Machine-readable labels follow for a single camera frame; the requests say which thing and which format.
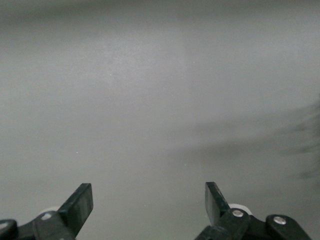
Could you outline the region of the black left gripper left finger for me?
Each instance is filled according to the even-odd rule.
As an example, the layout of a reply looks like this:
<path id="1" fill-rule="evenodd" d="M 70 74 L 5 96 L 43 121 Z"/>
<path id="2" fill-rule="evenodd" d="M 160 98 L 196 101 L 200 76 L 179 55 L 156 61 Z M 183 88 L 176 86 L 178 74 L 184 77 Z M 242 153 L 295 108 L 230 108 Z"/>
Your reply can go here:
<path id="1" fill-rule="evenodd" d="M 0 221 L 2 240 L 75 240 L 94 208 L 92 185 L 82 183 L 57 209 L 46 210 L 24 225 Z"/>

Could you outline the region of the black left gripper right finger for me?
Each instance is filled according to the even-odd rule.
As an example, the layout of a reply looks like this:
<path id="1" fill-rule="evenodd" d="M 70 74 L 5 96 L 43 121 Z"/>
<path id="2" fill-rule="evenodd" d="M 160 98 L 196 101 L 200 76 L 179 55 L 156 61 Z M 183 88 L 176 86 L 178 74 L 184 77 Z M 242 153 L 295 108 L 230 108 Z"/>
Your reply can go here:
<path id="1" fill-rule="evenodd" d="M 239 204 L 228 204 L 215 182 L 205 183 L 205 210 L 210 225 L 197 240 L 310 240 L 311 237 L 293 218 L 268 215 L 265 221 L 253 216 Z"/>

